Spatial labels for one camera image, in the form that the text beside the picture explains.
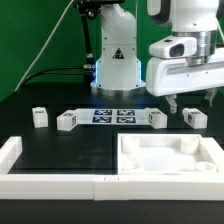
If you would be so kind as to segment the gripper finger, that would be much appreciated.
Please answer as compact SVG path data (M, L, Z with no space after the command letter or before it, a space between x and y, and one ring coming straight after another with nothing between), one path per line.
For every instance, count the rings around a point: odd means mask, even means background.
M205 95L205 100L208 102L209 106L212 106L213 100L216 97L217 89L211 88L207 90L207 93Z
M166 100L170 106L170 112L175 114L177 112L177 103L176 103L176 95L168 95L166 96Z

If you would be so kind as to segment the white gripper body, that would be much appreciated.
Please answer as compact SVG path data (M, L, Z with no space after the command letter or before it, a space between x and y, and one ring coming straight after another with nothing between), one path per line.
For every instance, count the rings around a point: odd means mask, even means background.
M203 65L188 66L185 59L151 58L146 89L153 96L167 96L224 86L224 49L217 49Z

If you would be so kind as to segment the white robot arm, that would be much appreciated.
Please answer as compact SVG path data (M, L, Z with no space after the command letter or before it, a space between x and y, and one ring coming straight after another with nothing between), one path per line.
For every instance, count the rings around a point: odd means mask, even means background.
M102 53L91 88L104 95L128 96L140 89L163 96L177 110L180 93L205 90L213 100L224 86L224 46L216 45L224 0L146 0L151 20L171 27L171 35L149 46L146 79L136 56L137 22L115 2L100 6Z

